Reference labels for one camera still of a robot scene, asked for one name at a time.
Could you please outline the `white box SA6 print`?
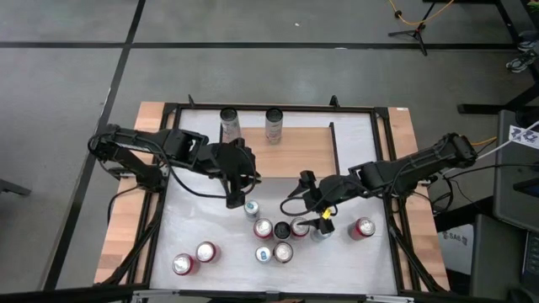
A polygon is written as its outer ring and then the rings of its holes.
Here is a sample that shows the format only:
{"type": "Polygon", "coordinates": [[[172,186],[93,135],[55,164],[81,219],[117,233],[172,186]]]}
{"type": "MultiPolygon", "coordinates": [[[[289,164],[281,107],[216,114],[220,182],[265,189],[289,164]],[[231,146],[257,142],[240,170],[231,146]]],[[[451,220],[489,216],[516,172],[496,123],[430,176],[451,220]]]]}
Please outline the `white box SA6 print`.
{"type": "Polygon", "coordinates": [[[472,269],[473,225],[464,225],[438,233],[440,250],[446,268],[461,274],[472,269]]]}

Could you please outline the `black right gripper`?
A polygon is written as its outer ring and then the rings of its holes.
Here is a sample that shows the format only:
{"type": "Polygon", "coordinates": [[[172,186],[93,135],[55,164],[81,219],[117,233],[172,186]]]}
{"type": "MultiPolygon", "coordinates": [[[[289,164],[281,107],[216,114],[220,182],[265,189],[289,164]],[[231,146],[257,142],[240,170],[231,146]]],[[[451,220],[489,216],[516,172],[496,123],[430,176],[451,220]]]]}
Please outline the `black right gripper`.
{"type": "Polygon", "coordinates": [[[347,199],[352,199],[353,177],[351,175],[330,175],[316,184],[313,171],[302,171],[300,172],[300,183],[292,190],[288,198],[300,194],[302,194],[307,212],[318,213],[319,217],[300,221],[299,225],[313,226],[322,233],[333,232],[333,222],[329,218],[324,218],[323,214],[327,209],[347,199]]]}

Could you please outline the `wooden shelf black metal frame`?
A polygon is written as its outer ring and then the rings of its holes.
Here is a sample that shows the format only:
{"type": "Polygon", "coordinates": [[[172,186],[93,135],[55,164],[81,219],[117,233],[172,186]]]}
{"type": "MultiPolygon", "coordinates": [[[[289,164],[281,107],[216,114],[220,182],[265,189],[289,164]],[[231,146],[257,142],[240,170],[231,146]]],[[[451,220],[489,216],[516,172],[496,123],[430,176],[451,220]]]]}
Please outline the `wooden shelf black metal frame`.
{"type": "Polygon", "coordinates": [[[300,172],[309,170],[320,180],[338,172],[330,126],[285,126],[276,144],[269,143],[265,128],[258,125],[242,128],[242,135],[263,179],[298,179],[300,172]]]}

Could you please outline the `white paper tag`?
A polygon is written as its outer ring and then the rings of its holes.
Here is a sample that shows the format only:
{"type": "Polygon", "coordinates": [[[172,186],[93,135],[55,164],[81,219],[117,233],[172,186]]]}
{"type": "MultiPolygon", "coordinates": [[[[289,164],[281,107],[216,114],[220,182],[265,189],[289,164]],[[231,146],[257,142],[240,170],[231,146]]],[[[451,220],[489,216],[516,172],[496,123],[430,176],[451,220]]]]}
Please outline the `white paper tag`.
{"type": "Polygon", "coordinates": [[[511,125],[508,130],[508,139],[521,144],[539,150],[539,129],[538,130],[526,130],[518,126],[511,125]]]}

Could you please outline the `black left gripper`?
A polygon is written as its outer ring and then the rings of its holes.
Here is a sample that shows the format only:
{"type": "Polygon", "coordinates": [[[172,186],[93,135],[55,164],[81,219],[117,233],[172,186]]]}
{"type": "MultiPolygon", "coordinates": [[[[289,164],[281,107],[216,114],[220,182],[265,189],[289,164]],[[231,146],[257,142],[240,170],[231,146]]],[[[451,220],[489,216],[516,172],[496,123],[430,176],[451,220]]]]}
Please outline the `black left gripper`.
{"type": "Polygon", "coordinates": [[[237,138],[228,143],[213,144],[211,149],[216,177],[224,189],[228,209],[244,204],[246,194],[243,189],[250,184],[261,183],[261,175],[257,171],[249,171],[256,167],[256,159],[246,155],[245,147],[245,140],[237,138]]]}

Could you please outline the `red Coca-Cola can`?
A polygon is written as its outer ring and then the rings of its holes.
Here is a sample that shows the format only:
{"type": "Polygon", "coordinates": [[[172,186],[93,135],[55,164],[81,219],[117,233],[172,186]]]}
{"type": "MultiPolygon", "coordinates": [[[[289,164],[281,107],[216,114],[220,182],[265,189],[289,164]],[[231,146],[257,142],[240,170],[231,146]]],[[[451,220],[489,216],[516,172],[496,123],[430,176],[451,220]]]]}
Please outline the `red Coca-Cola can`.
{"type": "Polygon", "coordinates": [[[201,263],[215,263],[221,256],[221,249],[214,242],[204,241],[197,246],[195,256],[201,263]]]}
{"type": "Polygon", "coordinates": [[[354,241],[359,241],[372,237],[376,232],[375,223],[368,217],[361,217],[352,222],[348,227],[349,237],[354,241]]]}
{"type": "Polygon", "coordinates": [[[291,221],[291,235],[294,238],[303,238],[309,233],[310,226],[306,224],[306,221],[303,217],[296,217],[291,221]]]}
{"type": "Polygon", "coordinates": [[[253,224],[253,233],[260,240],[269,240],[274,236],[273,224],[269,219],[260,218],[253,224]]]}
{"type": "Polygon", "coordinates": [[[288,263],[292,260],[294,251],[289,243],[278,242],[273,249],[273,255],[277,262],[288,263]]]}
{"type": "Polygon", "coordinates": [[[199,270],[198,260],[188,253],[180,253],[173,258],[172,270],[179,276],[196,274],[199,270]]]}

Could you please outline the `black tripod stand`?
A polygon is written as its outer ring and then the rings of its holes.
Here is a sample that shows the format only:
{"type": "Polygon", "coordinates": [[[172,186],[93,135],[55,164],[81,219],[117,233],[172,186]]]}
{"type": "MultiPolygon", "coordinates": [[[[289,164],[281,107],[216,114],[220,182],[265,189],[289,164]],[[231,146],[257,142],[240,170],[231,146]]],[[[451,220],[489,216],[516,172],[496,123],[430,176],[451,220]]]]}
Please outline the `black tripod stand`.
{"type": "Polygon", "coordinates": [[[432,12],[435,3],[431,3],[429,9],[423,16],[423,18],[419,22],[408,22],[403,19],[403,13],[401,10],[397,9],[395,3],[392,0],[388,0],[388,2],[391,4],[391,7],[393,9],[393,15],[396,19],[399,19],[402,23],[406,25],[413,26],[414,29],[407,29],[407,30],[401,30],[401,31],[395,31],[390,32],[387,34],[388,37],[398,37],[398,36],[408,36],[415,40],[418,45],[419,49],[423,56],[428,55],[428,51],[426,49],[423,37],[422,37],[422,31],[426,28],[426,22],[430,19],[430,13],[432,12]]]}

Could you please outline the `black desk leg frame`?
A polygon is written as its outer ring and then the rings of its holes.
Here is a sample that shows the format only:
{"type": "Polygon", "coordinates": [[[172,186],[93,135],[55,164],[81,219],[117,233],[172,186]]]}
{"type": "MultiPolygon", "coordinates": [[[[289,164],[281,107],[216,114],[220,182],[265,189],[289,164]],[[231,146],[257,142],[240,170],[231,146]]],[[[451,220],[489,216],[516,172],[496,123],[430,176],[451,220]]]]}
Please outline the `black desk leg frame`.
{"type": "MultiPolygon", "coordinates": [[[[512,43],[514,48],[518,42],[520,42],[520,37],[517,33],[517,28],[514,25],[514,22],[511,20],[509,14],[507,13],[502,0],[459,0],[461,3],[468,4],[493,4],[499,11],[500,17],[503,19],[507,30],[510,33],[512,43]]],[[[536,65],[532,64],[528,68],[534,83],[525,91],[511,99],[506,104],[495,105],[495,104],[458,104],[456,109],[459,114],[497,114],[501,110],[530,110],[535,109],[536,106],[529,106],[529,103],[539,98],[539,69],[536,65]]]]}

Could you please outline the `grey furniture leg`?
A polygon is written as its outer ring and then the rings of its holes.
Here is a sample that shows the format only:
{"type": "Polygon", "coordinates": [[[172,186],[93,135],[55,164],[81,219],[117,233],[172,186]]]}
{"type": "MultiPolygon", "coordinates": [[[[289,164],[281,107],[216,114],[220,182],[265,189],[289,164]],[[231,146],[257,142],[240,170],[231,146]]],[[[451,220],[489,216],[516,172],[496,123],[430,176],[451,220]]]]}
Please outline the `grey furniture leg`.
{"type": "Polygon", "coordinates": [[[28,196],[31,194],[31,190],[0,178],[0,193],[12,193],[20,196],[28,196]]]}

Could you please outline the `grey cabinet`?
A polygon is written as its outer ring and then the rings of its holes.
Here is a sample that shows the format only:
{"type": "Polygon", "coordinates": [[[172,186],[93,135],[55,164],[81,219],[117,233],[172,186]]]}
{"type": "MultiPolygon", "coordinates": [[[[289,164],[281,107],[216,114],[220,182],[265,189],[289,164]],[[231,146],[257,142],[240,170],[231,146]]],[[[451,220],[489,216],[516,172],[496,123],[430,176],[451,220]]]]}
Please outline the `grey cabinet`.
{"type": "Polygon", "coordinates": [[[520,286],[526,233],[486,215],[476,216],[473,231],[470,295],[506,299],[520,286]]]}

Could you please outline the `grey desk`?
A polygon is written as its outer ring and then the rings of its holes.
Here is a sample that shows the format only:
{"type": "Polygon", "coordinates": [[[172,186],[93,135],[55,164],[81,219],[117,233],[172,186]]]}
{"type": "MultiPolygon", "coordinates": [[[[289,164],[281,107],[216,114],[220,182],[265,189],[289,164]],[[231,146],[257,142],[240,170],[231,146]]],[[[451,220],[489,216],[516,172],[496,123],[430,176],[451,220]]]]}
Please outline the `grey desk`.
{"type": "Polygon", "coordinates": [[[539,150],[517,142],[495,152],[493,213],[519,228],[539,232],[539,198],[514,189],[516,183],[539,178],[539,167],[510,167],[510,164],[539,164],[539,150]]]}

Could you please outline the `person's shoe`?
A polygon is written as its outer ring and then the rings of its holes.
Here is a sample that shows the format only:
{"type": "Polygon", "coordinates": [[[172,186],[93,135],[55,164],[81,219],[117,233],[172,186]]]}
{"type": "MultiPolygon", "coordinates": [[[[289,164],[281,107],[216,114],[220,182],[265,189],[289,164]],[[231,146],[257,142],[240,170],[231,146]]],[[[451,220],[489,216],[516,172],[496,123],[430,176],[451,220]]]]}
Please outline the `person's shoe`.
{"type": "Polygon", "coordinates": [[[518,34],[519,42],[517,43],[517,49],[519,51],[532,50],[537,44],[539,44],[539,30],[526,30],[518,34]]]}
{"type": "Polygon", "coordinates": [[[523,72],[528,66],[539,58],[539,54],[534,50],[528,50],[519,54],[515,59],[505,64],[508,71],[513,73],[523,72]]]}

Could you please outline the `silver aluminium bar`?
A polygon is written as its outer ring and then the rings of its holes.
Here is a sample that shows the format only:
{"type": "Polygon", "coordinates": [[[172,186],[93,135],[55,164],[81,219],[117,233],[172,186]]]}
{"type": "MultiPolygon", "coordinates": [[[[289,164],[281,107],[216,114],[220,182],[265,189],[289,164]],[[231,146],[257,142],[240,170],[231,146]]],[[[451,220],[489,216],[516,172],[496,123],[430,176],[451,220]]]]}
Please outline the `silver aluminium bar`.
{"type": "Polygon", "coordinates": [[[177,296],[178,290],[137,290],[131,297],[131,303],[143,303],[146,299],[177,296]]]}
{"type": "Polygon", "coordinates": [[[398,295],[366,295],[365,302],[373,303],[415,303],[414,298],[398,295]]]}

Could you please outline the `black metal table frame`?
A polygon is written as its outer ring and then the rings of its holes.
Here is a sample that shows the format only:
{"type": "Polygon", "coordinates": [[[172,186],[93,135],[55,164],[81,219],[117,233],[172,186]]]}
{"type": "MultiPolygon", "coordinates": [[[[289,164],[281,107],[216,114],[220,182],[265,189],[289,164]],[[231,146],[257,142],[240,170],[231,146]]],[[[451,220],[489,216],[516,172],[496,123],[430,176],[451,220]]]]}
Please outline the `black metal table frame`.
{"type": "MultiPolygon", "coordinates": [[[[137,130],[155,131],[179,125],[185,121],[189,112],[202,114],[218,114],[222,109],[220,104],[188,103],[157,103],[143,102],[136,117],[137,130]]],[[[339,107],[336,100],[326,106],[285,105],[282,108],[290,114],[330,114],[342,118],[345,114],[368,114],[373,120],[373,141],[375,149],[385,158],[403,157],[415,152],[417,142],[406,108],[396,107],[339,107]]],[[[146,194],[140,189],[130,191],[133,185],[131,178],[120,181],[119,189],[124,196],[118,199],[118,204],[112,210],[112,225],[108,227],[104,246],[100,255],[99,265],[94,281],[102,283],[108,279],[149,224],[157,202],[158,194],[146,194]]],[[[436,283],[448,290],[450,288],[446,268],[441,255],[440,243],[435,229],[432,208],[427,200],[427,191],[420,188],[418,193],[410,198],[403,207],[400,215],[395,215],[397,226],[402,230],[405,239],[413,247],[418,259],[433,277],[436,283]]],[[[134,263],[127,269],[121,284],[149,284],[153,270],[153,259],[157,250],[158,235],[153,234],[143,246],[134,263]]],[[[413,292],[427,290],[426,284],[420,280],[419,274],[413,269],[403,252],[396,257],[398,288],[413,292]]],[[[265,291],[234,291],[234,290],[191,290],[191,296],[225,297],[238,300],[267,300],[269,302],[297,303],[299,300],[345,299],[346,295],[323,293],[309,295],[306,292],[285,292],[281,290],[265,291]]]]}

